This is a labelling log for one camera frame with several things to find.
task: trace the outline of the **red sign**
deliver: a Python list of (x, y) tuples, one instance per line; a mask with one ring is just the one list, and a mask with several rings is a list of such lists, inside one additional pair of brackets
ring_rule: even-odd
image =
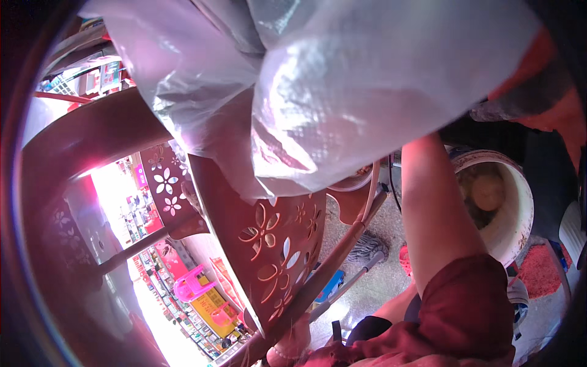
[(137, 174), (137, 179), (139, 180), (139, 188), (147, 185), (147, 177), (145, 176), (145, 171), (143, 170), (143, 165), (138, 164), (134, 168), (134, 172)]

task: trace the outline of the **hand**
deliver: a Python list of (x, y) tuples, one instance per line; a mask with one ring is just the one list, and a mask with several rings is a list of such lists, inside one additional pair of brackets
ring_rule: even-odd
[(310, 314), (305, 313), (293, 328), (267, 352), (271, 367), (286, 367), (300, 358), (310, 345)]

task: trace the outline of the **bracelet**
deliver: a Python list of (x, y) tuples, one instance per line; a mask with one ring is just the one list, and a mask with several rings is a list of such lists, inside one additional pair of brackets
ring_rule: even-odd
[(280, 351), (278, 351), (277, 348), (274, 347), (274, 346), (272, 346), (270, 349), (273, 349), (273, 351), (275, 352), (275, 354), (277, 354), (278, 356), (280, 356), (283, 359), (293, 359), (293, 360), (296, 360), (297, 359), (297, 357), (291, 358), (291, 357), (288, 357), (288, 356), (284, 355), (283, 353), (281, 353)]

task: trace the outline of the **brown chair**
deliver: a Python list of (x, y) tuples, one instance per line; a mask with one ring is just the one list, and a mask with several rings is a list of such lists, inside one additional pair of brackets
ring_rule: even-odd
[[(215, 118), (248, 116), (252, 94), (247, 91), (240, 97), (243, 103), (228, 106), (228, 112)], [(86, 294), (102, 286), (105, 274), (117, 271), (128, 258), (170, 233), (178, 233), (193, 216), (181, 221), (164, 219), (165, 227), (111, 259), (101, 264), (89, 261), (67, 270), (62, 266), (63, 254), (59, 247), (54, 245), (55, 241), (49, 240), (57, 238), (58, 233), (47, 233), (38, 223), (53, 220), (55, 203), (63, 202), (63, 192), (72, 180), (79, 179), (90, 169), (137, 151), (146, 151), (170, 138), (138, 91), (132, 88), (88, 103), (63, 116), (41, 131), (22, 151), (23, 166), (26, 167), (21, 187), (22, 209), (23, 217), (27, 218), (26, 243), (28, 253), (33, 254), (31, 264), (35, 279), (59, 332), (85, 365), (108, 365), (113, 361), (127, 361), (132, 365), (139, 359), (144, 364), (155, 360), (155, 355), (157, 359), (161, 358), (156, 345), (147, 339), (113, 339), (85, 313), (83, 303), (87, 302)], [(357, 209), (361, 200), (353, 201), (350, 213), (357, 214), (357, 220), (314, 276), (306, 280), (321, 249), (326, 190), (278, 198), (273, 204), (269, 200), (257, 200), (251, 204), (243, 201), (230, 187), (214, 161), (195, 156), (188, 158), (210, 232), (218, 238), (228, 260), (226, 265), (236, 275), (233, 280), (237, 291), (244, 296), (250, 319), (258, 328), (246, 347), (224, 365), (248, 366), (263, 357), (308, 309), (340, 267), (386, 195), (380, 193), (376, 196), (364, 222), (361, 221), (363, 213)], [(47, 179), (39, 184), (40, 177)], [(361, 191), (359, 194), (366, 201), (365, 193)], [(343, 205), (341, 213), (348, 215), (348, 211)], [(141, 349), (149, 351), (147, 354), (138, 353)]]

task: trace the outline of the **mop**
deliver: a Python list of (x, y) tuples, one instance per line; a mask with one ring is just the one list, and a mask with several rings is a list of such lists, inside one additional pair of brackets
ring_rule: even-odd
[(377, 237), (363, 233), (361, 237), (359, 237), (355, 247), (353, 247), (349, 255), (346, 257), (346, 261), (351, 262), (352, 264), (365, 266), (371, 262), (375, 254), (379, 251), (383, 253), (382, 261), (387, 261), (387, 258), (389, 257), (389, 247)]

